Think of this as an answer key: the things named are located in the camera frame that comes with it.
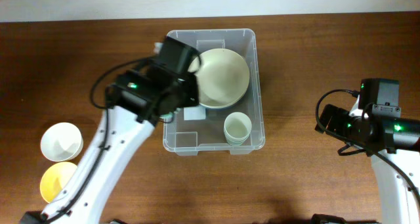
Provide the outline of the cream bowl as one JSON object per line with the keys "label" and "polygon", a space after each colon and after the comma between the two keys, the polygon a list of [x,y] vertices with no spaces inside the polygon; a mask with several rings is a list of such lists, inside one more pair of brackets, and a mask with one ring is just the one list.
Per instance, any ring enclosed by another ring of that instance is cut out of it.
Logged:
{"label": "cream bowl", "polygon": [[195,73],[199,95],[210,97],[241,96],[250,82],[250,70],[245,59],[229,49],[211,49],[200,54],[188,71]]}

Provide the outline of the dark blue bowl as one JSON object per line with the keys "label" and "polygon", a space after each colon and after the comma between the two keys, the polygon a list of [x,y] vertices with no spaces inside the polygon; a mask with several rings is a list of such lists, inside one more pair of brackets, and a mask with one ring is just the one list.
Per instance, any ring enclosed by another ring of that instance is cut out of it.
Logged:
{"label": "dark blue bowl", "polygon": [[225,109],[232,107],[238,104],[242,99],[245,98],[247,93],[242,94],[241,96],[219,96],[219,97],[210,97],[205,93],[199,95],[199,103],[210,109]]}

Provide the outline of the cream cup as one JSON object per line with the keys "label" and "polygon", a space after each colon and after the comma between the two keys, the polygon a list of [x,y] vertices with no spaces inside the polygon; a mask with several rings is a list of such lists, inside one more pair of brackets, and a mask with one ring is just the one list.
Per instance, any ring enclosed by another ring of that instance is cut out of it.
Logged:
{"label": "cream cup", "polygon": [[224,121],[226,140],[245,141],[251,134],[252,122],[247,114],[233,112]]}

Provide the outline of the mint green cup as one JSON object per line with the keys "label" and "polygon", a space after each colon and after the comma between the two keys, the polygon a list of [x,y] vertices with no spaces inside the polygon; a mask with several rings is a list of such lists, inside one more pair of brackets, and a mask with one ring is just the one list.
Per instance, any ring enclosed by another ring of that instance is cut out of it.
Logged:
{"label": "mint green cup", "polygon": [[231,140],[227,140],[227,143],[230,146],[241,146],[245,143],[245,141],[231,141]]}

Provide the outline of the white small bowl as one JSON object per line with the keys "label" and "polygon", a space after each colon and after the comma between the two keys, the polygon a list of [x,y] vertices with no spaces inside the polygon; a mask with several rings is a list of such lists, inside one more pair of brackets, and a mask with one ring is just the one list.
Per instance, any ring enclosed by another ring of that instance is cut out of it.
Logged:
{"label": "white small bowl", "polygon": [[68,122],[52,125],[40,141],[42,155],[53,162],[73,160],[82,148],[83,137],[79,128]]}

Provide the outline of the yellow small bowl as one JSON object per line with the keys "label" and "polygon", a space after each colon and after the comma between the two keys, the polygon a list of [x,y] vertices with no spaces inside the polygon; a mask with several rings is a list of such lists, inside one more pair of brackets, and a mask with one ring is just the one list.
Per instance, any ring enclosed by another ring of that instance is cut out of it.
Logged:
{"label": "yellow small bowl", "polygon": [[52,202],[66,186],[77,166],[71,162],[59,162],[52,165],[42,176],[39,190],[47,203]]}

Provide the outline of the mint green small bowl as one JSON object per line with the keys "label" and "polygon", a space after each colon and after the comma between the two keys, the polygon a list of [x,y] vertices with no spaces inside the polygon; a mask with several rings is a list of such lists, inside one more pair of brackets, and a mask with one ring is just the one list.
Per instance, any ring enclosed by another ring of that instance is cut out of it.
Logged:
{"label": "mint green small bowl", "polygon": [[160,116],[160,122],[162,123],[171,123],[174,120],[174,117],[176,114],[178,114],[180,112],[180,109],[176,109],[174,112],[170,112],[168,114],[164,114],[162,116]]}

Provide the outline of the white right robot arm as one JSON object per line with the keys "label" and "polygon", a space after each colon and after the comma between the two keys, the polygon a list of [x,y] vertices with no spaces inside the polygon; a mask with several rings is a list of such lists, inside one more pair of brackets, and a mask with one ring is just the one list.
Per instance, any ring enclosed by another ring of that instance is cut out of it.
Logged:
{"label": "white right robot arm", "polygon": [[383,223],[419,222],[419,121],[401,118],[396,101],[361,98],[351,111],[315,111],[316,130],[345,143],[339,155],[366,153],[378,184]]}

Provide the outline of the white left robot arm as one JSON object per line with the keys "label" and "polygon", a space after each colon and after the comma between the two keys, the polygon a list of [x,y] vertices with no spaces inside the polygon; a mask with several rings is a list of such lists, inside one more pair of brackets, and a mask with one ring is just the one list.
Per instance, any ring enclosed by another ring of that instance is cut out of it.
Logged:
{"label": "white left robot arm", "polygon": [[96,134],[58,196],[21,223],[99,223],[109,195],[137,149],[164,115],[198,105],[194,73],[129,70],[106,88],[106,107]]}

